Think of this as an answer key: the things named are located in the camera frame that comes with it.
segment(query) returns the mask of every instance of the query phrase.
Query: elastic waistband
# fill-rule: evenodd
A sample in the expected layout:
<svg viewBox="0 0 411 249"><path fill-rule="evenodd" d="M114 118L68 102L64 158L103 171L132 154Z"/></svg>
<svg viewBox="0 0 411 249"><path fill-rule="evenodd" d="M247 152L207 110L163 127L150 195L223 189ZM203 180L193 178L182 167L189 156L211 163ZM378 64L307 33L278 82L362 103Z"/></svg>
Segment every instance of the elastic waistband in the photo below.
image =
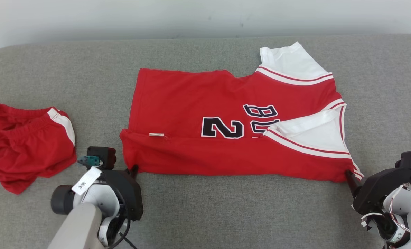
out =
<svg viewBox="0 0 411 249"><path fill-rule="evenodd" d="M5 104L0 104L0 117L12 118L31 118L32 121L21 127L12 130L0 131L0 136L8 138L18 138L36 131L49 123L53 123L54 118L58 117L60 110L49 107L39 110L16 109Z"/></svg>

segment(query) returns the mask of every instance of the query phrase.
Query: jersey armhole trim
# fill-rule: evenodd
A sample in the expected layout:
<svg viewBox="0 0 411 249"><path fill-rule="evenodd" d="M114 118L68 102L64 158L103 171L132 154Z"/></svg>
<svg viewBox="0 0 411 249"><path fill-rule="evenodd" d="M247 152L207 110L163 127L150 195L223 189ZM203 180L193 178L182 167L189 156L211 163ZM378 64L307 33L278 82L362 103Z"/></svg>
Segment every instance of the jersey armhole trim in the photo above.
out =
<svg viewBox="0 0 411 249"><path fill-rule="evenodd" d="M302 145L300 143L297 143L296 141L293 141L292 138L286 138L283 134L281 134L279 131L275 129L271 129L270 127L264 132L264 136L269 137L270 139L280 143L281 145L284 145L292 150L304 153L304 154L309 154L313 156L322 156L322 157L329 157L329 158L336 158L336 159L351 159L352 165L354 166L353 173L355 174L356 178L361 180L364 175L360 172L359 168L357 167L357 164L354 163L348 148L346 147L345 144L345 134L344 134L344 113L345 113L345 103L343 103L342 106L340 106L343 103L341 102L341 99L338 99L336 101L333 101L329 105L327 105L328 109L332 109L334 107L340 108L340 114L339 114L339 132L341 135L341 139L344 145L344 150L343 151L329 151L325 150L322 148L315 148L309 145Z"/></svg>
<svg viewBox="0 0 411 249"><path fill-rule="evenodd" d="M275 71L263 65L260 65L256 69L256 72L259 72L277 81L284 82L284 83L291 84L291 85L314 85L317 83L324 82L328 79L333 79L332 73L327 73L326 75L322 75L316 79L297 79L295 77L283 74L281 72Z"/></svg>

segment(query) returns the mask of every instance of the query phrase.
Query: folded jersey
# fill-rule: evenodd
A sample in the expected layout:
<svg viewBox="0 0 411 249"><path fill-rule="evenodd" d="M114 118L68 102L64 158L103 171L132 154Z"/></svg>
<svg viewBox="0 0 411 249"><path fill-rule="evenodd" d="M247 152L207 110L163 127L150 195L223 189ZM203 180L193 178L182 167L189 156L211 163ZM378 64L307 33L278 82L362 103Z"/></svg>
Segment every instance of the folded jersey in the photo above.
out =
<svg viewBox="0 0 411 249"><path fill-rule="evenodd" d="M261 58L242 78L141 69L129 126L120 134L128 167L332 181L351 170L361 179L344 142L346 104L333 74L299 43L261 48Z"/></svg>

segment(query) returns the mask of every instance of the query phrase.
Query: black letter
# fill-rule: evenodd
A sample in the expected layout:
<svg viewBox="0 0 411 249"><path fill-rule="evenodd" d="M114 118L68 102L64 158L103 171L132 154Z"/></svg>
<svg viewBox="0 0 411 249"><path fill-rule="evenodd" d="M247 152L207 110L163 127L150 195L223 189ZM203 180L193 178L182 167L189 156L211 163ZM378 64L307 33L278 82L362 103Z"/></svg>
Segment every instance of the black letter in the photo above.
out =
<svg viewBox="0 0 411 249"><path fill-rule="evenodd" d="M243 107L247 115L249 115L250 117L269 118L278 115L278 112L272 105L261 107L245 104Z"/></svg>
<svg viewBox="0 0 411 249"><path fill-rule="evenodd" d="M275 119L273 121L269 121L269 122L259 122L259 121L251 121L251 130L253 131L253 133L264 133L265 130L267 129L268 126L271 126L274 123L279 122L279 119Z"/></svg>

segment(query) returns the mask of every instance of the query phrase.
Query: clothing tag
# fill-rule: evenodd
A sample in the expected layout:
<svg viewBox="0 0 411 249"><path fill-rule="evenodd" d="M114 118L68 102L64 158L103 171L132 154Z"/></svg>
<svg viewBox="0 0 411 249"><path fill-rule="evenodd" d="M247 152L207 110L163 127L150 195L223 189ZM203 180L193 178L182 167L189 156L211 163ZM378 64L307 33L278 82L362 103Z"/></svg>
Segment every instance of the clothing tag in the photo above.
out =
<svg viewBox="0 0 411 249"><path fill-rule="evenodd" d="M101 173L101 170L96 167L91 167L90 170L72 187L72 190L79 195L84 194L85 191L87 191L87 189L98 179Z"/></svg>
<svg viewBox="0 0 411 249"><path fill-rule="evenodd" d="M164 137L163 133L149 133L150 137Z"/></svg>

